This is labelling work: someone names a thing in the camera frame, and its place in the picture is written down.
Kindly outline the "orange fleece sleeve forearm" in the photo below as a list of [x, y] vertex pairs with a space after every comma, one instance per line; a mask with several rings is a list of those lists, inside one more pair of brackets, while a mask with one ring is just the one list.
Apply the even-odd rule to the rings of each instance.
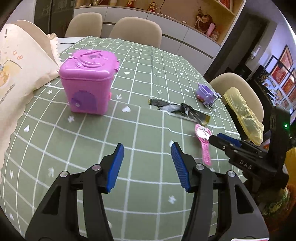
[[287, 152], [285, 167], [289, 180], [281, 201], [269, 204], [263, 211], [270, 240], [295, 240], [295, 148]]

